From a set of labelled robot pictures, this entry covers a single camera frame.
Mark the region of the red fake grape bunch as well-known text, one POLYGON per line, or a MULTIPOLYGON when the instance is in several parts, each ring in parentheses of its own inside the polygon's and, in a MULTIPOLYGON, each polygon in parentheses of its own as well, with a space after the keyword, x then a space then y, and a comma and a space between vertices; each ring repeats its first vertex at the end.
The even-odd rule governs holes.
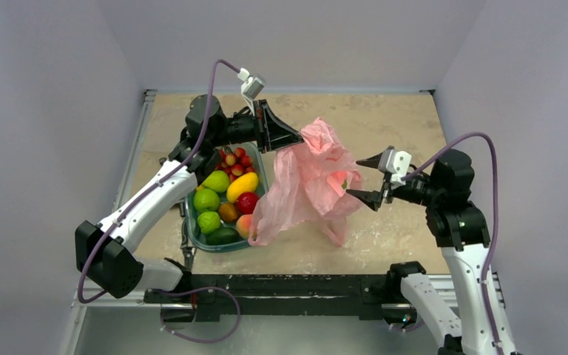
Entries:
POLYGON ((221 162, 219 162, 215 169, 226 173, 231 182, 247 173, 257 171, 254 168, 253 159, 242 147, 230 148, 224 146, 223 148, 219 148, 218 152, 221 162))

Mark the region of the yellow fake mango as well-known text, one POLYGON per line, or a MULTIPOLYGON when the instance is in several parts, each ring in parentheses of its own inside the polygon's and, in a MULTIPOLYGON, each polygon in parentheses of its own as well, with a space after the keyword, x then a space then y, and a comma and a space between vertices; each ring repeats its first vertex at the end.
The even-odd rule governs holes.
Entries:
POLYGON ((255 192, 260 183, 258 174, 255 172, 245 173, 234 180, 226 190, 226 199, 230 203, 235 203, 241 194, 245 192, 255 192))

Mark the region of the pink plastic bag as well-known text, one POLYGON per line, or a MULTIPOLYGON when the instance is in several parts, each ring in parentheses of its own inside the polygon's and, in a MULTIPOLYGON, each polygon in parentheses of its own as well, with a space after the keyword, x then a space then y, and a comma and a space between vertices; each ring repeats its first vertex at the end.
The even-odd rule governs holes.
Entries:
POLYGON ((361 189, 363 177, 336 130, 316 118, 300 135, 301 143, 276 152, 274 180, 252 214, 251 246, 266 246, 304 222, 316 223, 335 246, 343 246, 348 218, 362 207, 346 191, 361 189))

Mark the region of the red fake apple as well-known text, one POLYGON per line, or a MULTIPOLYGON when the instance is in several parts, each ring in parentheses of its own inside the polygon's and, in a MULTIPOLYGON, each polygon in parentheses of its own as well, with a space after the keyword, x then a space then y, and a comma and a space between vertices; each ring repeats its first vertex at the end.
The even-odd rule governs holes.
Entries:
POLYGON ((241 214, 253 214, 260 196, 254 192, 244 192, 235 201, 235 206, 241 214))

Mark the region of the green fake pear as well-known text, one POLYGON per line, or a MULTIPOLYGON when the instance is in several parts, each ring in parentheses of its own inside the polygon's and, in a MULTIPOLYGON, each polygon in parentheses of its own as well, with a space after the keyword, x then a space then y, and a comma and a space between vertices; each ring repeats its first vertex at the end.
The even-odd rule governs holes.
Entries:
POLYGON ((222 170, 215 170, 201 183, 201 186, 219 194, 224 193, 230 186, 229 176, 222 170))

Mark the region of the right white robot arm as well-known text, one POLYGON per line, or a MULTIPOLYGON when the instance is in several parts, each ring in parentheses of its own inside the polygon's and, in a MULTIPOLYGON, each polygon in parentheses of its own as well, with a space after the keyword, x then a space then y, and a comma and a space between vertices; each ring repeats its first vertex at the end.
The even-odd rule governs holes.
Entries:
POLYGON ((469 200, 475 176, 470 157, 449 149, 433 159, 431 173, 418 172, 407 180, 410 161, 409 153, 392 146, 358 160, 357 165, 383 173, 382 187, 371 192, 350 189, 348 194, 374 211, 395 198, 425 207, 427 227, 449 269, 459 310, 444 301, 418 262, 391 265, 385 282, 388 296, 410 302, 418 322, 432 333, 438 354, 517 354, 486 263, 493 240, 483 213, 469 200))

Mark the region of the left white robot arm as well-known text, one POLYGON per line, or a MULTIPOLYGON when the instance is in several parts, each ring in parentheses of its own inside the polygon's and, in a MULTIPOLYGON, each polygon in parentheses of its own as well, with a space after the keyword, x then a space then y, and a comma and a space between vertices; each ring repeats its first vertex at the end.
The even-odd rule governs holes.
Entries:
POLYGON ((103 293, 125 297, 136 289, 162 291, 172 302, 183 302, 191 292, 180 263, 138 260, 134 251, 152 227, 180 200, 193 192, 221 162, 222 146, 255 142, 260 152, 302 143, 300 133, 281 121, 266 100, 251 101, 231 117, 212 95, 200 95, 189 104, 180 142, 154 177, 111 215, 97 223, 87 220, 75 230, 75 259, 84 282, 91 280, 103 293))

